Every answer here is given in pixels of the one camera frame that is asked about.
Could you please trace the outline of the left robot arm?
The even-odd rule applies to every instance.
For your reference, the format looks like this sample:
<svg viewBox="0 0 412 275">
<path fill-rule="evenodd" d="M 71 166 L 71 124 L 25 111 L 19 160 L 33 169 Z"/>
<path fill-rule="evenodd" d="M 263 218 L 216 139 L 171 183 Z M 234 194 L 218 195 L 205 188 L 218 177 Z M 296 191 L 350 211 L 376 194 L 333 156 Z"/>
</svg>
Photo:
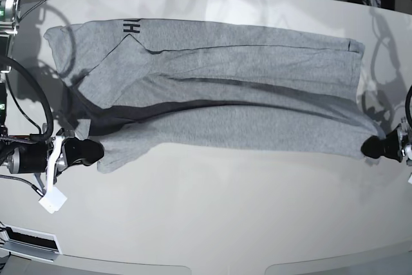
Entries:
<svg viewBox="0 0 412 275">
<path fill-rule="evenodd" d="M 385 157 L 411 167 L 411 88 L 409 88 L 405 101 L 405 114 L 401 123 L 385 138 L 372 136 L 361 146 L 364 156 L 372 159 Z"/>
</svg>

